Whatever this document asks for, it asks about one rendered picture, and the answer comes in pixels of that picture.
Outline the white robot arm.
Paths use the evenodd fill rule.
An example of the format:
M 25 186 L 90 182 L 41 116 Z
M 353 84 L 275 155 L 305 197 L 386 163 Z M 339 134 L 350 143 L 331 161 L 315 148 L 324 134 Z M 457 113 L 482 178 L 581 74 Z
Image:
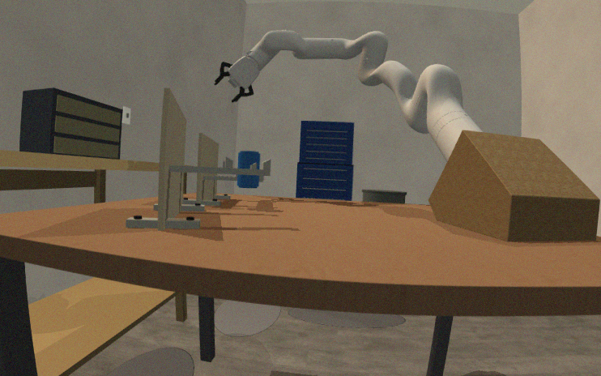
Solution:
M 377 86 L 383 83 L 390 88 L 407 124 L 419 133 L 429 133 L 446 162 L 462 130 L 483 132 L 463 110 L 462 87 L 456 73 L 448 66 L 431 65 L 417 83 L 412 72 L 400 62 L 384 62 L 388 39 L 383 32 L 369 32 L 350 41 L 301 38 L 294 31 L 279 30 L 266 33 L 259 42 L 246 55 L 257 63 L 259 71 L 280 50 L 290 50 L 298 59 L 347 60 L 362 52 L 358 69 L 362 84 Z

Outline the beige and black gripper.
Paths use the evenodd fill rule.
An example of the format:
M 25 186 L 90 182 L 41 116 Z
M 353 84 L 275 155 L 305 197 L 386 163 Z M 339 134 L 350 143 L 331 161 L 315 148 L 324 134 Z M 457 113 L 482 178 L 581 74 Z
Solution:
M 229 67 L 229 69 L 224 72 L 224 67 Z M 253 81 L 258 77 L 260 71 L 257 63 L 246 56 L 240 58 L 233 65 L 222 62 L 220 66 L 220 76 L 215 80 L 216 84 L 220 82 L 220 80 L 224 76 L 228 76 L 238 88 L 240 88 L 240 93 L 237 94 L 232 102 L 237 102 L 242 96 L 252 96 L 254 91 L 252 89 Z M 248 93 L 245 93 L 245 89 L 249 89 Z

